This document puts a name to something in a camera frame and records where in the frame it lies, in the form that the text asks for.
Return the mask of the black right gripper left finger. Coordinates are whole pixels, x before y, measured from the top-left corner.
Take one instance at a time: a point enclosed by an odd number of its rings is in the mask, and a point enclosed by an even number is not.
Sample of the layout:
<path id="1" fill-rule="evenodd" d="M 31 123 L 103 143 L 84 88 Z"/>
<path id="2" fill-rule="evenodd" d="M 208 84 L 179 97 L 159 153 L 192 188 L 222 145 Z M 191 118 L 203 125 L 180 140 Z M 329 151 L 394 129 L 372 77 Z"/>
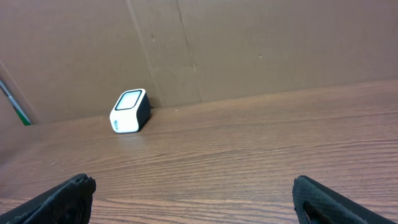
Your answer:
<path id="1" fill-rule="evenodd" d="M 87 224 L 96 182 L 78 174 L 1 215 L 5 224 Z"/>

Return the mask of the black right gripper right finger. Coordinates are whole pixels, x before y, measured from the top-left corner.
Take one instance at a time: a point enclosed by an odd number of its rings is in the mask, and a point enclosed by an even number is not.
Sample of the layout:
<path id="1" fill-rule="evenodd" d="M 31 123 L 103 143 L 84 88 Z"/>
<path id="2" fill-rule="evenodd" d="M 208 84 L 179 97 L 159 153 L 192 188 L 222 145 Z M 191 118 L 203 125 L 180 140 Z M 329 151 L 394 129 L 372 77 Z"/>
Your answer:
<path id="1" fill-rule="evenodd" d="M 305 175 L 294 180 L 292 196 L 300 224 L 395 224 Z"/>

